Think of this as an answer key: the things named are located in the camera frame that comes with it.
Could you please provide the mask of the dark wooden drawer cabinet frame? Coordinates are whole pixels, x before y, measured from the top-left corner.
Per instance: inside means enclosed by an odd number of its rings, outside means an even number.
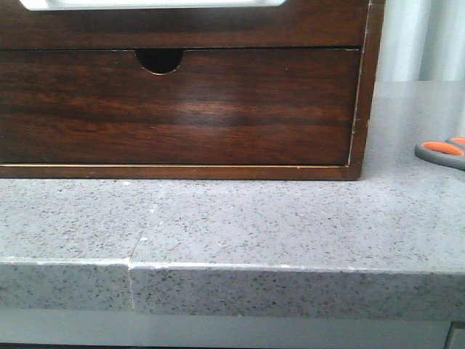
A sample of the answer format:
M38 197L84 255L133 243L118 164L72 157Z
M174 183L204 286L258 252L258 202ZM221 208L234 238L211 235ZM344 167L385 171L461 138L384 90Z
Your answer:
M216 9L279 7L285 1L18 1L32 12ZM303 164L54 164L4 163L5 178L187 178L187 179L278 179L278 180L356 180L363 166L373 85L379 55L384 2L367 1L368 16L363 42L356 47L172 47L125 49L2 49L6 51L132 51L140 65L156 75L174 72L186 50L213 49L356 49L360 53L355 111L348 161L345 165Z

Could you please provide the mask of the dark wooden drawer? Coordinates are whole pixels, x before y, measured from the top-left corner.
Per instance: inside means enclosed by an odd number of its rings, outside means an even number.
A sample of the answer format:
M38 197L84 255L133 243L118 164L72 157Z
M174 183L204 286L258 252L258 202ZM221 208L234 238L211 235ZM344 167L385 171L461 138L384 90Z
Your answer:
M132 51L1 53L1 161L345 165L356 49L186 50L156 75Z
M356 47L367 1L279 7L32 12L1 2L2 49Z

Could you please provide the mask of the grey orange handled scissors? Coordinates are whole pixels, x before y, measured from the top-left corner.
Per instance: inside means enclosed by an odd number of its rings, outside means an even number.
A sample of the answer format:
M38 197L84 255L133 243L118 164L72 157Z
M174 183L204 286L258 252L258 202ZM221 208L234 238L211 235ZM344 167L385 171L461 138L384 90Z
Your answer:
M425 141L416 145L415 155L425 161L454 169L465 169L464 137L451 137L444 142Z

